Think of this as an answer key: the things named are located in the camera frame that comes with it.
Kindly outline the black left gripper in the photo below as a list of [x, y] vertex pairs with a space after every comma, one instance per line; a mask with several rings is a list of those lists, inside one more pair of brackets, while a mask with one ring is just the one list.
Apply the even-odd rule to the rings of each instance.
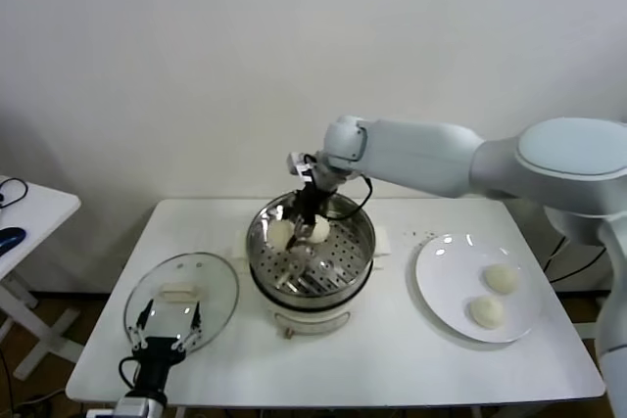
[[132, 359], [138, 366], [134, 379], [135, 388], [164, 388], [170, 369], [186, 359], [185, 350], [193, 347], [202, 336], [201, 307], [196, 302], [189, 332], [184, 337], [179, 340], [176, 337], [147, 338], [145, 328], [154, 313], [153, 304], [154, 300], [149, 299], [135, 317], [127, 318]]

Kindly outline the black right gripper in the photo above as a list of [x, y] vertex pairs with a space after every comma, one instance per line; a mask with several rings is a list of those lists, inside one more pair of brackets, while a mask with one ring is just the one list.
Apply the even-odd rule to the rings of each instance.
[[294, 191], [292, 204], [282, 205], [281, 220], [294, 224], [293, 233], [288, 240], [287, 249], [291, 250], [299, 242], [307, 242], [314, 232], [314, 220], [325, 211], [327, 201], [337, 192], [337, 188], [319, 188], [311, 178], [301, 189]]

